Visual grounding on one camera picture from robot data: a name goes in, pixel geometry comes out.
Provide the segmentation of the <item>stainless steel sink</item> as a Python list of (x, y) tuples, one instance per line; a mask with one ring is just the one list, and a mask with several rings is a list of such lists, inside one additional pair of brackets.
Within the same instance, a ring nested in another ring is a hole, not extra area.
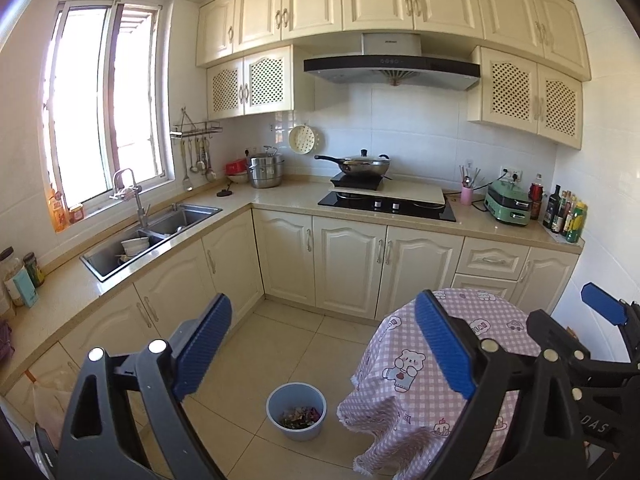
[(81, 255), (80, 260), (100, 282), (105, 282), (161, 244), (221, 211), (217, 207), (173, 204), (152, 214), (147, 226), (135, 224), (110, 236)]

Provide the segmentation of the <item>blue plastic trash bin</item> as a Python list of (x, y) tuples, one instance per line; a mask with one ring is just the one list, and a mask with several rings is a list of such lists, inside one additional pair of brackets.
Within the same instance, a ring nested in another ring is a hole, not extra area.
[(269, 421), (292, 441), (314, 440), (328, 414), (323, 393), (306, 382), (288, 382), (274, 389), (266, 401)]

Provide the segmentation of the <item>pink checkered tablecloth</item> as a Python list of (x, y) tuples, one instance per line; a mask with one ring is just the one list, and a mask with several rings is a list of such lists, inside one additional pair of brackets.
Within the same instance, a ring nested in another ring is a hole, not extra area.
[[(538, 356), (538, 344), (526, 333), (526, 314), (510, 302), (481, 289), (445, 288), (434, 296), (478, 338)], [(410, 301), (384, 318), (352, 375), (354, 390), (336, 410), (348, 430), (373, 437), (354, 459), (352, 469), (360, 474), (391, 470), (396, 479), (421, 478), (465, 406), (449, 388), (414, 310)]]

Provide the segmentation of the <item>lower cream kitchen cabinets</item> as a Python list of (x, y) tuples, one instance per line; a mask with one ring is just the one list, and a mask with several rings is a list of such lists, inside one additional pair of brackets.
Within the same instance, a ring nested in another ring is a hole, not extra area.
[(90, 344), (128, 352), (168, 336), (225, 294), (241, 321), (262, 298), (378, 320), (424, 288), (502, 289), (524, 311), (552, 309), (582, 243), (541, 226), (500, 226), (477, 211), (454, 221), (365, 219), (246, 205), (186, 230), (106, 281), (81, 262), (47, 278), (39, 301), (12, 323), (14, 355), (1, 391), (15, 405), (26, 385), (77, 368)]

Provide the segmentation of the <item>chrome faucet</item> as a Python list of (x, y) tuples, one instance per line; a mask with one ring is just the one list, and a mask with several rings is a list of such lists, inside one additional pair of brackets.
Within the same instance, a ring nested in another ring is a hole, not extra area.
[[(125, 186), (122, 184), (122, 176), (124, 174), (130, 174), (131, 184)], [(141, 195), (142, 186), (137, 184), (136, 177), (134, 176), (134, 170), (131, 168), (122, 168), (116, 170), (112, 177), (112, 194), (111, 200), (119, 200), (120, 202), (126, 202), (127, 200), (134, 200), (137, 205), (138, 223), (142, 229), (146, 229), (149, 226), (149, 211), (151, 206), (144, 206), (142, 204)]]

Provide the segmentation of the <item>black range hood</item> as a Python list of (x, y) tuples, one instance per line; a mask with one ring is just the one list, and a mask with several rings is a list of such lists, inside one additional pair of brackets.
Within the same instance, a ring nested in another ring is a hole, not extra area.
[(466, 91), (480, 81), (480, 66), (422, 54), (421, 38), (364, 32), (359, 54), (306, 58), (304, 72), (332, 84), (388, 84)]

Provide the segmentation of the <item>teal box on counter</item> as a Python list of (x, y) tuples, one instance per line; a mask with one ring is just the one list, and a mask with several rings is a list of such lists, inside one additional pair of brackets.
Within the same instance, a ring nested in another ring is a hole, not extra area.
[(21, 268), (12, 278), (12, 282), (20, 293), (24, 306), (33, 307), (38, 301), (38, 294), (26, 269)]

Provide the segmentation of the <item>upper cream cabinets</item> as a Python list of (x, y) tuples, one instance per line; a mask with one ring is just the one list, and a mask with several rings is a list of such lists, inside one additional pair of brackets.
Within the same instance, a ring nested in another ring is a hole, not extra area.
[(591, 70), (572, 0), (212, 0), (195, 59), (213, 119), (301, 108), (312, 75), (464, 91), (471, 122), (582, 146)]

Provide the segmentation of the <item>black induction cooker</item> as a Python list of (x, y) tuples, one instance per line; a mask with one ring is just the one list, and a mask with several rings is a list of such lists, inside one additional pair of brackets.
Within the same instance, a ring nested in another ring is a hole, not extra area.
[(356, 188), (357, 190), (376, 191), (383, 181), (378, 174), (345, 174), (340, 172), (330, 179), (336, 188)]

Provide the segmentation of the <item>black wok with lid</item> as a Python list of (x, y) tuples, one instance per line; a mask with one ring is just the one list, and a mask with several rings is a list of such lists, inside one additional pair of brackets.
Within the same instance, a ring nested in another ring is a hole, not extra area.
[(332, 157), (328, 155), (314, 155), (314, 159), (334, 162), (343, 174), (384, 176), (390, 169), (390, 156), (381, 154), (378, 155), (378, 157), (370, 157), (367, 150), (362, 150), (359, 156)]

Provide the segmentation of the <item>dark oil bottle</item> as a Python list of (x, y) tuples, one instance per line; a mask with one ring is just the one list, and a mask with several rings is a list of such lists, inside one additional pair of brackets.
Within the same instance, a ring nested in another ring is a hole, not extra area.
[(561, 185), (555, 185), (554, 191), (548, 197), (548, 203), (546, 210), (544, 211), (544, 218), (542, 219), (542, 225), (551, 229), (553, 220), (558, 214), (559, 206), (561, 203)]

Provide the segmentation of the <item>pink utensil cup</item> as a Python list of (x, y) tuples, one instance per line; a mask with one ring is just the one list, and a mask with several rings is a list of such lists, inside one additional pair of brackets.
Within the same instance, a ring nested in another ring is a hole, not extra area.
[(464, 186), (460, 192), (460, 204), (463, 206), (470, 206), (473, 201), (474, 190)]

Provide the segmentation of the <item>hanging utensil rack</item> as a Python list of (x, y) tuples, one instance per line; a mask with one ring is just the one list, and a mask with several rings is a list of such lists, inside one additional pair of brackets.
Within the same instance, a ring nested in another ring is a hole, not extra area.
[(198, 174), (207, 183), (217, 180), (210, 141), (218, 133), (222, 133), (222, 128), (216, 120), (194, 122), (186, 108), (181, 109), (180, 120), (171, 130), (170, 140), (178, 150), (180, 168), (183, 170), (181, 183), (184, 192), (190, 193), (194, 190), (192, 177)]

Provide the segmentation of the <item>round cream strainer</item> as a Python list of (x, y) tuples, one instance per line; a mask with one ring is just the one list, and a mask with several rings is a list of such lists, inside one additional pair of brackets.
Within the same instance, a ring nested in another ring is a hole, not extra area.
[(288, 132), (288, 146), (296, 154), (311, 154), (318, 145), (318, 134), (308, 125), (296, 125)]

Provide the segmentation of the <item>red cola bottle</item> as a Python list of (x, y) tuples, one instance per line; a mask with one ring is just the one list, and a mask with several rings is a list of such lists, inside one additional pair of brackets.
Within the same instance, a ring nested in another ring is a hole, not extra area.
[(542, 198), (544, 197), (544, 182), (542, 182), (541, 174), (536, 174), (536, 178), (529, 187), (528, 197), (530, 201), (530, 218), (537, 220), (540, 215)]

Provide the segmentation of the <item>green electric cooker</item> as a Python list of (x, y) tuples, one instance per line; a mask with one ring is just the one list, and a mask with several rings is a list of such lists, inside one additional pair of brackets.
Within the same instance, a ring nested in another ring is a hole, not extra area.
[(532, 210), (528, 194), (512, 181), (495, 180), (488, 185), (484, 206), (499, 222), (527, 226)]

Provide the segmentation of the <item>red bowl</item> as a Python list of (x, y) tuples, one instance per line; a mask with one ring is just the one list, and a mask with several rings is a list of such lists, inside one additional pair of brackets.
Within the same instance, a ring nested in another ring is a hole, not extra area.
[(247, 164), (245, 158), (235, 159), (233, 162), (228, 162), (224, 166), (224, 172), (228, 176), (236, 176), (237, 174), (245, 174), (247, 170)]

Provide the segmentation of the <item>stainless steel stock pot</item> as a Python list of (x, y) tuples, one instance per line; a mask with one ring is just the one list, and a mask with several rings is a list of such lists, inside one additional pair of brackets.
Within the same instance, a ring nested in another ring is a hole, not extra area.
[(245, 152), (248, 180), (253, 188), (275, 188), (283, 179), (283, 156), (274, 146), (259, 153)]

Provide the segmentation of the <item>dark jar on counter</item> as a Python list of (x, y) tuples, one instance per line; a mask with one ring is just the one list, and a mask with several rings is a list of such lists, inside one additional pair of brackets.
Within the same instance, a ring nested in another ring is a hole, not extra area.
[(23, 263), (30, 279), (32, 280), (32, 284), (35, 288), (40, 287), (46, 279), (46, 274), (44, 274), (43, 270), (40, 269), (36, 255), (33, 252), (29, 252), (27, 255), (24, 255)]

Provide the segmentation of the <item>kitchen window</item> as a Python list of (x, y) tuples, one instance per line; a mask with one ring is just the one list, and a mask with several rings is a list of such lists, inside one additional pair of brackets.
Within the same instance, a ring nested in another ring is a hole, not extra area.
[(54, 12), (42, 87), (47, 192), (67, 210), (103, 208), (119, 188), (168, 180), (165, 9), (66, 0)]

